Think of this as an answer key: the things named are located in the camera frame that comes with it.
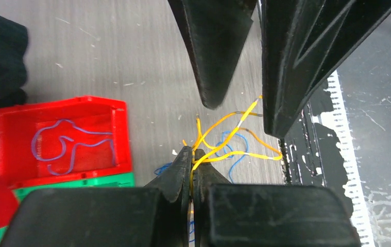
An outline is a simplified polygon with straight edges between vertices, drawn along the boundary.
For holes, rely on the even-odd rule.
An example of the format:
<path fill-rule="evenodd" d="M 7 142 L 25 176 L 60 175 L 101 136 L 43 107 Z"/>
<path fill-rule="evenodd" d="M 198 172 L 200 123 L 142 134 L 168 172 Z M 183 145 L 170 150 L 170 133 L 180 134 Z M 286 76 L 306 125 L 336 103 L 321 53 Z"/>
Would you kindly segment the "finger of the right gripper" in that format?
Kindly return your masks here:
<path fill-rule="evenodd" d="M 253 24 L 256 1 L 168 2 L 189 55 L 202 104 L 224 101 Z"/>
<path fill-rule="evenodd" d="M 391 14 L 391 1 L 261 1 L 263 121 L 284 138 L 337 67 Z"/>

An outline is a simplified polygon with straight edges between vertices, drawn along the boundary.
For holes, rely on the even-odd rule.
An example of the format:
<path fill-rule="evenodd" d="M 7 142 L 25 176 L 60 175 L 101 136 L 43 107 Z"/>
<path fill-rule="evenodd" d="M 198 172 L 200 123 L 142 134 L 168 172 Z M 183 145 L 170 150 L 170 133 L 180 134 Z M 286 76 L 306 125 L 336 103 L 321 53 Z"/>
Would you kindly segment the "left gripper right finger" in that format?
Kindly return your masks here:
<path fill-rule="evenodd" d="M 196 246 L 360 246 L 338 195 L 315 186 L 232 184 L 194 171 Z"/>

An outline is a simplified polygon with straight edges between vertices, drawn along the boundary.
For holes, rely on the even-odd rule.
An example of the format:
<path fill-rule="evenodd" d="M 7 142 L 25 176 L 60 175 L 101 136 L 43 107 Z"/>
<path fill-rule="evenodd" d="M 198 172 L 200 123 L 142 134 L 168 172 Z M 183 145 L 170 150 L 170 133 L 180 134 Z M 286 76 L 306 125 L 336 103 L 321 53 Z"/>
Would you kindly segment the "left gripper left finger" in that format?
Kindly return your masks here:
<path fill-rule="evenodd" d="M 143 187 L 45 188 L 21 203 L 1 246 L 188 246 L 192 149 Z"/>

